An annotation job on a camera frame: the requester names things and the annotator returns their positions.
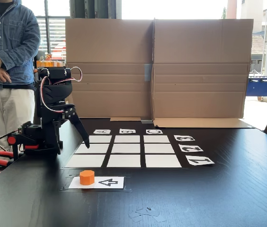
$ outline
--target tape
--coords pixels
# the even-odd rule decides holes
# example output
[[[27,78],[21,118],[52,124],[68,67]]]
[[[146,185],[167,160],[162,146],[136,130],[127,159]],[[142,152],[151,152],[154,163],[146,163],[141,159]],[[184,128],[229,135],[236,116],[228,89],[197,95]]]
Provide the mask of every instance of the tape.
[[[145,68],[145,81],[150,81],[152,64],[144,64]]]

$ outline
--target white pants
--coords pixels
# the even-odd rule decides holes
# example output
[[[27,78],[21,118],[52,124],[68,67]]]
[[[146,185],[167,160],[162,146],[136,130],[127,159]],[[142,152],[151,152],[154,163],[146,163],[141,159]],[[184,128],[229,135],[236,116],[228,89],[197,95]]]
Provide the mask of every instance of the white pants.
[[[33,90],[9,88],[0,90],[0,137],[17,130],[25,122],[33,122],[33,119]],[[7,137],[0,140],[0,145],[11,151]]]

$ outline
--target person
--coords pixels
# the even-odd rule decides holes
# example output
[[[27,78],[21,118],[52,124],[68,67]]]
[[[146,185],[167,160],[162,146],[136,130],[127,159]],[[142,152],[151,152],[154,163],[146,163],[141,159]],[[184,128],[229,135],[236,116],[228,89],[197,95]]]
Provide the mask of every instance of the person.
[[[32,11],[19,1],[0,0],[0,137],[34,117],[33,57],[40,29]],[[0,146],[11,150],[7,138]]]

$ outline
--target black cable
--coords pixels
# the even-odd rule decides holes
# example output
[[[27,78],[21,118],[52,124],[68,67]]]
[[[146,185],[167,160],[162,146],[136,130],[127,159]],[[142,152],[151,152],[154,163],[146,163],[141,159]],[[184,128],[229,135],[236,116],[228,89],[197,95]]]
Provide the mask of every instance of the black cable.
[[[9,136],[9,135],[11,135],[12,133],[15,133],[15,132],[17,132],[18,130],[15,130],[15,131],[12,131],[12,132],[10,132],[10,133],[7,133],[6,135],[4,135],[4,136],[1,136],[0,137],[0,139],[2,139],[2,138],[4,138],[4,137],[6,137],[6,136]]]

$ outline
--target window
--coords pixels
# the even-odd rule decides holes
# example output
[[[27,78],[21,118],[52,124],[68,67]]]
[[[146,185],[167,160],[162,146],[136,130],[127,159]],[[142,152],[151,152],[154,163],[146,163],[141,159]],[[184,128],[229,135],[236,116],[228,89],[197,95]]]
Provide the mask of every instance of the window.
[[[39,51],[51,53],[53,60],[65,60],[65,19],[70,18],[69,0],[22,0],[22,4],[37,17],[41,31]]]

